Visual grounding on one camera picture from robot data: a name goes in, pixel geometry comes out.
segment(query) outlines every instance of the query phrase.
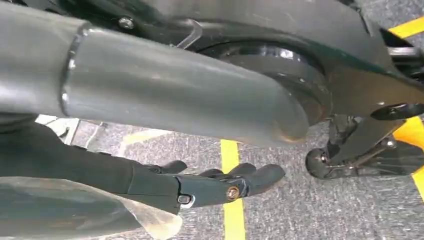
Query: gray pipe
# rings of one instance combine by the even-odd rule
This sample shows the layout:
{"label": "gray pipe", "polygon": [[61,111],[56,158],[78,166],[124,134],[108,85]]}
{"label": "gray pipe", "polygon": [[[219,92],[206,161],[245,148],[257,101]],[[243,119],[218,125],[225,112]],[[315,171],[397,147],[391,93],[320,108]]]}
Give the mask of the gray pipe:
{"label": "gray pipe", "polygon": [[263,146],[299,141],[308,130],[298,101],[259,73],[5,3],[0,22],[0,112],[101,120]]}

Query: caster wheel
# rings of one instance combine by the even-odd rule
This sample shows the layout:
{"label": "caster wheel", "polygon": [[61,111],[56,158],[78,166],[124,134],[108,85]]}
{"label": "caster wheel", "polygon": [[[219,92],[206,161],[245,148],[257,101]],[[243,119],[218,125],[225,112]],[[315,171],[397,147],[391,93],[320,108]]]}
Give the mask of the caster wheel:
{"label": "caster wheel", "polygon": [[311,150],[305,159],[306,170],[317,179],[328,179],[331,169],[327,154],[321,148]]}

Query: screw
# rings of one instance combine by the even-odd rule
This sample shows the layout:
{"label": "screw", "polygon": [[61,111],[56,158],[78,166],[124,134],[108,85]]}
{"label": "screw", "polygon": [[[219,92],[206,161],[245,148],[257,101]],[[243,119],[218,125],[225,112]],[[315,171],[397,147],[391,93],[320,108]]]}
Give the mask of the screw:
{"label": "screw", "polygon": [[239,188],[236,186],[231,186],[230,188],[228,188],[228,191],[226,192],[226,197],[230,201],[235,201],[236,199],[238,199],[240,197]]}
{"label": "screw", "polygon": [[383,139],[383,141],[381,143],[383,145],[387,146],[390,149],[395,149],[397,147],[396,146],[396,141],[395,140],[392,140],[390,138]]}
{"label": "screw", "polygon": [[327,164],[329,162],[329,159],[324,154],[321,155],[321,157],[319,157],[319,159],[321,160],[321,162],[323,164]]}
{"label": "screw", "polygon": [[134,22],[129,17],[121,17],[118,21],[119,26],[123,29],[133,29],[134,28]]}
{"label": "screw", "polygon": [[188,195],[179,195],[177,201],[180,204],[189,204],[189,202],[192,200],[191,196]]}

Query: floor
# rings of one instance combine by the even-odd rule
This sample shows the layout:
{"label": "floor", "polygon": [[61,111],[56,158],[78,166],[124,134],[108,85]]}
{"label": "floor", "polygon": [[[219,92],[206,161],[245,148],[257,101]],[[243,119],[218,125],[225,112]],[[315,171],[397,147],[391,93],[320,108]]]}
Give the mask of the floor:
{"label": "floor", "polygon": [[[366,14],[385,28],[424,15],[423,0],[360,0]],[[424,49],[424,34],[409,40]],[[84,146],[95,125],[83,122],[74,144]],[[90,142],[92,151],[105,151],[140,161],[164,164],[182,160],[186,173],[221,167],[220,141],[213,138],[165,132],[122,149],[122,139],[145,129],[109,124]],[[424,240],[424,203],[411,177],[363,177],[321,181],[304,167],[308,150],[326,142],[326,124],[313,127],[305,143],[278,148],[239,144],[242,163],[274,163],[287,175],[274,189],[245,198],[247,240]],[[175,240],[223,240],[223,207],[186,209],[183,227]],[[107,240],[148,240],[143,231]]]}

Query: yellow floor marking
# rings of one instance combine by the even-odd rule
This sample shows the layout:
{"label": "yellow floor marking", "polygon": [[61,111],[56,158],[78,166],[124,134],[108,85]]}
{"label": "yellow floor marking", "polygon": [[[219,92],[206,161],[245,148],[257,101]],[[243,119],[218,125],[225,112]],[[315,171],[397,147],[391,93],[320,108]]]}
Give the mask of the yellow floor marking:
{"label": "yellow floor marking", "polygon": [[390,29],[390,32],[398,35],[401,38],[407,38],[424,31],[424,16],[415,20],[406,22],[399,26]]}
{"label": "yellow floor marking", "polygon": [[[389,29],[401,38],[407,38],[424,32],[424,16]],[[410,118],[394,132],[397,140],[422,148],[424,151],[424,126],[420,117]],[[412,174],[413,181],[424,202],[424,166]]]}
{"label": "yellow floor marking", "polygon": [[[239,149],[236,141],[221,140],[222,171],[228,173],[239,165]],[[224,204],[224,232],[225,240],[245,240],[245,217],[243,201]]]}
{"label": "yellow floor marking", "polygon": [[[419,116],[408,119],[393,136],[396,140],[420,147],[424,151],[424,125]],[[424,167],[415,171],[412,178],[424,201]]]}
{"label": "yellow floor marking", "polygon": [[123,137],[118,153],[116,154],[117,157],[124,157],[125,151],[127,150],[127,147],[131,144],[135,143],[142,143],[149,139],[154,139],[163,135],[171,134],[172,131],[167,130],[160,130],[160,129],[149,129],[145,131],[139,131],[130,135],[126,135]]}
{"label": "yellow floor marking", "polygon": [[160,129],[149,129],[145,131],[139,131],[123,137],[123,142],[127,145],[141,143],[143,141],[157,138],[163,135],[172,133],[172,131],[160,130]]}

